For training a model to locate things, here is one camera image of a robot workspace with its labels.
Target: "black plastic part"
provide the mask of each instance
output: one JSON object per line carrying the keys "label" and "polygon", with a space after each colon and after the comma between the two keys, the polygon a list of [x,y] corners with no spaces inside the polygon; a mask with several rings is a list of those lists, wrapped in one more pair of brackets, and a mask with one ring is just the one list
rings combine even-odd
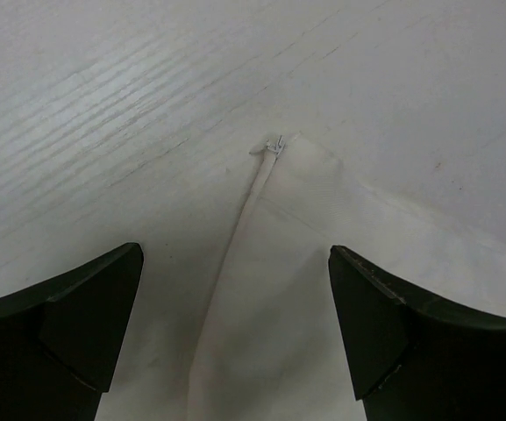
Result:
{"label": "black plastic part", "polygon": [[125,244],[0,298],[0,420],[95,418],[142,266],[140,246]]}
{"label": "black plastic part", "polygon": [[345,247],[331,286],[368,421],[506,419],[506,318],[446,300]]}

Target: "white wood grain surface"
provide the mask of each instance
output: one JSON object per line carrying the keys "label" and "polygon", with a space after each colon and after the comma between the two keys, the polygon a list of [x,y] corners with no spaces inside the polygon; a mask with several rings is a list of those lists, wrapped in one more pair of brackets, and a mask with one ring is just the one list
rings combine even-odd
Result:
{"label": "white wood grain surface", "polygon": [[274,132],[506,242],[506,1],[0,0],[0,296],[146,253],[100,419],[183,419]]}

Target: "fabric fold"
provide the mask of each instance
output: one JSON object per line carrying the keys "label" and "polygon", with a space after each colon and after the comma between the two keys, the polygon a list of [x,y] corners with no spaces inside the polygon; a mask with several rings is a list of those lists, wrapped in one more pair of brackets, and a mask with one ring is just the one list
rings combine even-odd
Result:
{"label": "fabric fold", "polygon": [[506,317],[506,245],[361,183],[301,135],[265,160],[190,371],[187,421],[363,420],[328,281],[330,247]]}

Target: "wood grain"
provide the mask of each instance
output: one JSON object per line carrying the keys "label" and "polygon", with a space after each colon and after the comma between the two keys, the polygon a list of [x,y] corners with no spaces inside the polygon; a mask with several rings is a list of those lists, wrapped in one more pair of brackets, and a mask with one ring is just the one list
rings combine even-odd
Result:
{"label": "wood grain", "polygon": [[506,1],[0,0],[0,296],[146,251],[99,419],[183,419],[268,133],[506,242]]}

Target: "white fabric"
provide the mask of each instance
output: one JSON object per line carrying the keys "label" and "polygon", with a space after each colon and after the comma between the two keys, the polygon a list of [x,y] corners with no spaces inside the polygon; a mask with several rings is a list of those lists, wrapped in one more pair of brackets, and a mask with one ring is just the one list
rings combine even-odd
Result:
{"label": "white fabric", "polygon": [[266,156],[198,343],[188,421],[365,419],[328,281],[333,244],[506,316],[506,245],[370,189],[301,136]]}

